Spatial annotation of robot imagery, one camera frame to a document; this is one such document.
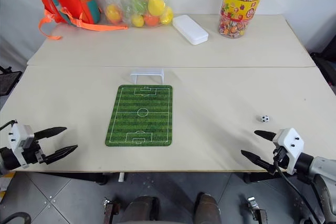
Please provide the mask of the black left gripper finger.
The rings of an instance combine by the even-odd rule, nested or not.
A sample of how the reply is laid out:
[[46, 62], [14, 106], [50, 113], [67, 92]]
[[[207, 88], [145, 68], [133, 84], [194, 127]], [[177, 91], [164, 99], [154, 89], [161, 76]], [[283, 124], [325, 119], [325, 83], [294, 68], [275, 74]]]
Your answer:
[[67, 146], [55, 151], [51, 155], [48, 156], [43, 155], [43, 161], [47, 165], [54, 163], [72, 153], [77, 147], [78, 145]]
[[61, 132], [65, 131], [67, 128], [66, 127], [52, 127], [52, 128], [48, 128], [45, 130], [41, 130], [38, 132], [34, 133], [34, 140], [38, 141], [44, 138], [49, 138], [49, 137], [53, 137], [55, 135], [60, 134]]

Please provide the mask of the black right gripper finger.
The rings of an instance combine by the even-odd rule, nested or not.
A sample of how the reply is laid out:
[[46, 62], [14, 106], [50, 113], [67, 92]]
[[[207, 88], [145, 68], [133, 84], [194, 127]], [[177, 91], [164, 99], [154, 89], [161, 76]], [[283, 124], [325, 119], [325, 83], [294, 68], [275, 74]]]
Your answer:
[[249, 159], [253, 164], [265, 169], [268, 173], [270, 174], [275, 173], [276, 171], [275, 166], [262, 160], [258, 155], [245, 150], [241, 150], [241, 154], [245, 156], [247, 159]]
[[276, 133], [269, 132], [269, 131], [263, 131], [263, 130], [255, 130], [254, 133], [268, 141], [273, 141], [273, 139], [276, 137]]

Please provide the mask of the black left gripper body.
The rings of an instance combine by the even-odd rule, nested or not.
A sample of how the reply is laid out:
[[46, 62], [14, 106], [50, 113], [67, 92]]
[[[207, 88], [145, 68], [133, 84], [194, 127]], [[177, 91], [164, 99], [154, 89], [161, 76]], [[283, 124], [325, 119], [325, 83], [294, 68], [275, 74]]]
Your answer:
[[23, 158], [27, 164], [45, 163], [49, 164], [47, 156], [43, 153], [38, 141], [47, 138], [47, 133], [37, 132], [29, 147], [24, 148]]

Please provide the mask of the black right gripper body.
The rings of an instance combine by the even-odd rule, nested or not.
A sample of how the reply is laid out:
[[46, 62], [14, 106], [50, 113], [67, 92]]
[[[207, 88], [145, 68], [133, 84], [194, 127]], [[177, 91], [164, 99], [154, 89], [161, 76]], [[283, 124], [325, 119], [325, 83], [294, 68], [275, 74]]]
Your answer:
[[287, 169], [289, 164], [289, 157], [287, 155], [287, 150], [283, 146], [278, 146], [273, 151], [273, 160], [274, 163], [272, 165], [273, 169], [276, 169], [276, 163], [278, 167]]

